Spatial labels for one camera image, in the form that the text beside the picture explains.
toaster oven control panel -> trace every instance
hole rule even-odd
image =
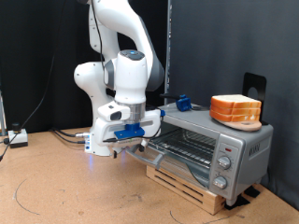
[[[236,169],[238,165],[238,154],[242,144],[233,142],[226,144],[226,139],[219,139],[219,147],[215,148],[212,170],[210,173],[209,189],[225,198],[231,198],[233,194],[233,185],[235,182]]]

blue light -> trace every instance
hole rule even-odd
[[[89,167],[90,167],[90,170],[93,171],[93,155],[90,155]]]

bread slice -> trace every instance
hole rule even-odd
[[[261,108],[226,108],[211,105],[211,110],[223,115],[260,115]]]
[[[259,115],[223,115],[215,112],[214,110],[209,110],[209,115],[217,120],[224,122],[239,122],[239,121],[254,121],[260,120]]]
[[[213,96],[211,104],[225,108],[261,108],[261,101],[253,100],[244,95],[218,95]]]

toaster oven foot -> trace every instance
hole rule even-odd
[[[233,206],[235,204],[237,198],[233,198],[232,200],[226,199],[226,204],[229,206]]]

toaster oven handle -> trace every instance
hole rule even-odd
[[[151,167],[156,168],[157,170],[159,170],[160,163],[161,163],[161,161],[164,158],[164,153],[162,151],[158,151],[156,149],[153,149],[156,152],[158,152],[159,154],[156,156],[156,158],[153,161],[150,161],[150,160],[148,160],[148,159],[146,159],[144,157],[141,157],[141,156],[135,154],[135,152],[138,150],[139,147],[140,147],[140,145],[135,145],[135,146],[132,146],[132,147],[126,149],[125,151],[130,156],[132,156],[134,159],[136,159],[138,161],[141,161],[142,163],[144,163],[144,164],[146,164],[148,166],[151,166]]]

